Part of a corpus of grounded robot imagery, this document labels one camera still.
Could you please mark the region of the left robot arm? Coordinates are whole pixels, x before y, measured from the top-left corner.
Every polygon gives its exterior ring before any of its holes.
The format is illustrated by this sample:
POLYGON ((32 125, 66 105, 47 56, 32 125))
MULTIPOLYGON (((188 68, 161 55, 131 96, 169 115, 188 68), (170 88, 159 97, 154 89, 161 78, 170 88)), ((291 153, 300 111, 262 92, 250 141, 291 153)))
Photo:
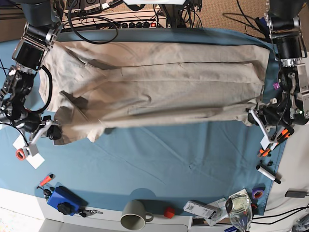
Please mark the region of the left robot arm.
POLYGON ((265 13, 275 60, 279 64, 281 95, 265 105, 248 109, 248 120, 258 125, 264 135, 259 156, 267 156, 294 133, 294 125, 309 121, 309 78, 303 59, 307 50, 301 31, 299 12, 303 0, 268 0, 265 13))

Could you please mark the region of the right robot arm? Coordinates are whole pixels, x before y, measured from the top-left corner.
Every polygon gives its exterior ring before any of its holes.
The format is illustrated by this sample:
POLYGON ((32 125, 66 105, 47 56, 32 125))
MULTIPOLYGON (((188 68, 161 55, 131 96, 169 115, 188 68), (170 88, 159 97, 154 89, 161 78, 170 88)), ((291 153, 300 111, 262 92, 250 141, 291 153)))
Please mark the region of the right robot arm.
POLYGON ((42 116, 51 102, 53 81, 43 62, 62 30, 65 3, 62 0, 19 0, 27 23, 16 47, 11 66, 0 89, 0 123, 11 126, 22 136, 25 145, 17 149, 19 160, 38 153, 36 142, 41 137, 57 140, 61 129, 51 116, 42 116), (48 98, 44 107, 32 111, 24 106, 39 70, 48 77, 48 98))

